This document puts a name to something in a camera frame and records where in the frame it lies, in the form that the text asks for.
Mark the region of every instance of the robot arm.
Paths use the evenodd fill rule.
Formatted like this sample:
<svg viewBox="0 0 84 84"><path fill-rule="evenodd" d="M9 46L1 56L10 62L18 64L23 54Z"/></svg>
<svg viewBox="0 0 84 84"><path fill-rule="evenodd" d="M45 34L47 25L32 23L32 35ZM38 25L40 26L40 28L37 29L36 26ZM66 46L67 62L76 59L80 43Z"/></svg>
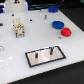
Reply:
<svg viewBox="0 0 84 84"><path fill-rule="evenodd" d="M27 11L27 2L25 0L6 0L5 8L7 13Z"/></svg>

